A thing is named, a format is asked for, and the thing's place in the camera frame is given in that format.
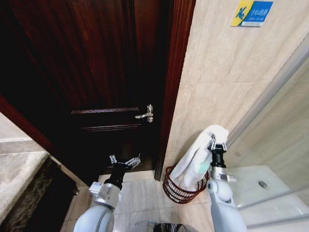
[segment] wire basket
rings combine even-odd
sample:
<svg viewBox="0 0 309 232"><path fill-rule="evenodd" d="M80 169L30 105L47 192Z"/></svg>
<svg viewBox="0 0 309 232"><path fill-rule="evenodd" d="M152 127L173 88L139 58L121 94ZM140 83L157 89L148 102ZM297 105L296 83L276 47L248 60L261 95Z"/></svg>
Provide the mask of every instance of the wire basket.
<svg viewBox="0 0 309 232"><path fill-rule="evenodd" d="M178 204L186 204L192 201L200 192L206 188L206 183L208 181L208 171L204 177L196 183L197 191L186 191L178 187L169 177L171 171L173 171L175 166L167 167L165 170L165 178L163 181L163 190L165 194L174 202Z"/></svg>

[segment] wooden door frame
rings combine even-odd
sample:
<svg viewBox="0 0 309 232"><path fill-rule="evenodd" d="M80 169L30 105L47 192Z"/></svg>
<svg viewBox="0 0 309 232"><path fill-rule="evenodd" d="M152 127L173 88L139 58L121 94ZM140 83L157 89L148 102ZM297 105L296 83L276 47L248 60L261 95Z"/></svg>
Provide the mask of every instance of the wooden door frame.
<svg viewBox="0 0 309 232"><path fill-rule="evenodd" d="M160 180L162 175L195 3L196 0L171 1L171 8L169 12L169 52L163 97L159 155L154 173L155 180Z"/></svg>
<svg viewBox="0 0 309 232"><path fill-rule="evenodd" d="M170 2L169 44L167 44L166 77L155 180L161 179L195 3L196 0L171 0ZM56 156L60 155L61 152L1 95L0 111L51 155L56 153Z"/></svg>

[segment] white towel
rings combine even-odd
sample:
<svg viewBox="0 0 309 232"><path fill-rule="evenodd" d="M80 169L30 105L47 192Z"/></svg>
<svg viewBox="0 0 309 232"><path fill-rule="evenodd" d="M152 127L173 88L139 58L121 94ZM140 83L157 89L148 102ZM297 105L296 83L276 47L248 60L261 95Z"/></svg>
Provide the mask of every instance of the white towel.
<svg viewBox="0 0 309 232"><path fill-rule="evenodd" d="M206 174L212 160L211 152L207 148L213 135L217 144L226 143L228 130L219 125L207 127L169 175L180 188L196 191L196 183Z"/></svg>

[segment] door handle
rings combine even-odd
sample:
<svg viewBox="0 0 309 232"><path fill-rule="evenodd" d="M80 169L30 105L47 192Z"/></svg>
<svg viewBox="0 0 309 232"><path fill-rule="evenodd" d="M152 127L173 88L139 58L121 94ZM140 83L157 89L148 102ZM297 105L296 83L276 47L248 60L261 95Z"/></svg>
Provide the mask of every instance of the door handle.
<svg viewBox="0 0 309 232"><path fill-rule="evenodd" d="M147 117L148 122L153 122L154 114L153 114L153 106L151 104L147 105L147 113L143 115L136 115L135 118L140 119L143 117Z"/></svg>

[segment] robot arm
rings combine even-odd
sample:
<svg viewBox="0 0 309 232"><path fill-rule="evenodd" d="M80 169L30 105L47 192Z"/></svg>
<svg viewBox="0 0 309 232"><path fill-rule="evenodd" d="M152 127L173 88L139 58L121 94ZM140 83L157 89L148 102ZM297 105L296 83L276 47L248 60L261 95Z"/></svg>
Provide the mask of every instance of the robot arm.
<svg viewBox="0 0 309 232"><path fill-rule="evenodd" d="M114 225L113 210L118 203L118 194L122 189L123 177L126 171L140 164L140 158L135 157L126 162L117 162L114 155L110 156L114 170L104 184L93 182L89 192L97 204L89 208L77 220L74 232L112 232Z"/></svg>
<svg viewBox="0 0 309 232"><path fill-rule="evenodd" d="M225 144L216 145L213 138L208 147L212 152L211 179L207 182L207 190L211 196L211 216L215 232L246 232L247 227L235 206L233 192L228 182L235 182L236 178L225 172L226 165L223 153Z"/></svg>

